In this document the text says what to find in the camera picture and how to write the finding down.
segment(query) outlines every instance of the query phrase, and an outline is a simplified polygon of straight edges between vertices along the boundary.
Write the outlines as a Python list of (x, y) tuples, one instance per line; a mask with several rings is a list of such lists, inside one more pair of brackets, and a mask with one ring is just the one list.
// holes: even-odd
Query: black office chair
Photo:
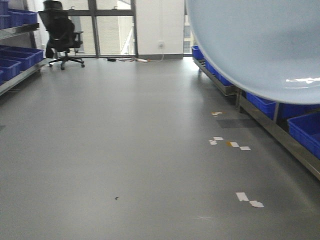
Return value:
[(77, 53), (78, 50), (76, 49), (80, 48), (81, 44), (83, 44), (83, 41), (81, 40), (83, 31), (74, 32), (75, 25), (68, 18), (68, 13), (61, 9), (61, 2), (47, 0), (44, 2), (44, 10), (38, 12), (49, 33), (49, 41), (46, 50), (50, 51), (51, 49), (55, 49), (56, 52), (64, 52), (64, 56), (50, 61), (49, 66), (52, 67), (52, 63), (62, 62), (61, 70), (64, 70), (65, 63), (73, 61), (80, 63), (81, 67), (84, 68), (85, 62), (82, 58), (68, 56), (70, 49), (74, 49)]

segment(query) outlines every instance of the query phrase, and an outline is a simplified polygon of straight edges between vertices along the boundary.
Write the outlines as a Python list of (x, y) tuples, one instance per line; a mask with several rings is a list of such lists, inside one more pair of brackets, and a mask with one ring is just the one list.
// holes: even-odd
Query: chair base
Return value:
[(52, 63), (62, 62), (61, 63), (61, 70), (65, 70), (65, 63), (68, 62), (68, 61), (80, 63), (82, 68), (85, 67), (85, 62), (82, 60), (82, 58), (74, 57), (74, 56), (72, 56), (72, 57), (68, 56), (68, 52), (67, 51), (65, 51), (64, 54), (65, 54), (65, 56), (59, 57), (56, 60), (50, 61), (49, 62), (49, 67), (52, 68)]

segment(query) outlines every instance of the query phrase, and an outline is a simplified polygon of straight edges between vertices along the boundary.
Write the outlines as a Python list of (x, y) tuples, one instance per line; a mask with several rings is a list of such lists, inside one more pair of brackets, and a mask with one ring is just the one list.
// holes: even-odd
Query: baseboard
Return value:
[(183, 54), (140, 54), (139, 59), (150, 59), (150, 60), (181, 60), (183, 59)]

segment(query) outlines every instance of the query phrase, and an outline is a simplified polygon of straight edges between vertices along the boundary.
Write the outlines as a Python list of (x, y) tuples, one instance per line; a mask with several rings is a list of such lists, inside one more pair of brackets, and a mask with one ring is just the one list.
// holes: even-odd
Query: chair armrest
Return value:
[(76, 31), (75, 34), (76, 34), (76, 38), (78, 38), (78, 41), (81, 41), (81, 34), (83, 33), (84, 31)]

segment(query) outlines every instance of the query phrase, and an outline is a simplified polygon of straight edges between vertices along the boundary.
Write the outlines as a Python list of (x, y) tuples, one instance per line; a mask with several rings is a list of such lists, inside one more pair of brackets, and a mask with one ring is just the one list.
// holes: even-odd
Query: dark floor mat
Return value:
[(222, 129), (258, 128), (260, 125), (253, 119), (216, 120)]

